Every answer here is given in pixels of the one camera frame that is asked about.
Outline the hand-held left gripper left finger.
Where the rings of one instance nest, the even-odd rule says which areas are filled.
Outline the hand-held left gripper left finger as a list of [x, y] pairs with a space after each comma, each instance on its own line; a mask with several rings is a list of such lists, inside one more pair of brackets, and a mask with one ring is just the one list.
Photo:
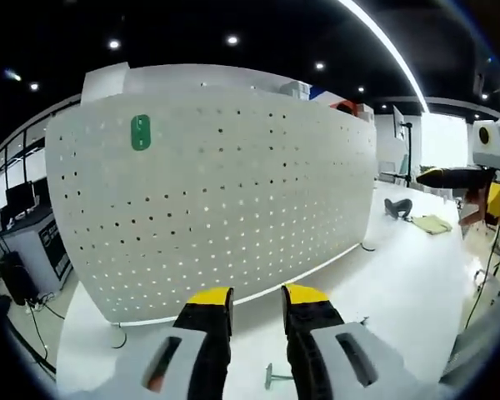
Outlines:
[[192, 295], [159, 338], [142, 385], [165, 399], [221, 399], [231, 361], [233, 288]]

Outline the person's right hand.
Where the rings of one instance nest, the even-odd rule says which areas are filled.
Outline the person's right hand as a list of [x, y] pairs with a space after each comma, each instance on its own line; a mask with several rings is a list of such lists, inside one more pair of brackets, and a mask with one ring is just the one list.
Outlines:
[[484, 221], [486, 214], [486, 193], [487, 188], [474, 189], [468, 191], [465, 196], [465, 203], [477, 206], [477, 210], [470, 212], [468, 215], [459, 220], [459, 225], [462, 227], [473, 225]]

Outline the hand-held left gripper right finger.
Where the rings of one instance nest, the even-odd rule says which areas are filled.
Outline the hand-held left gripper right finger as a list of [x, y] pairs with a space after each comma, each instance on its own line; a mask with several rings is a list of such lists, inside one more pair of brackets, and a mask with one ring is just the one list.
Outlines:
[[344, 322], [327, 295], [282, 286], [287, 360], [300, 399], [397, 399], [403, 360], [359, 322]]

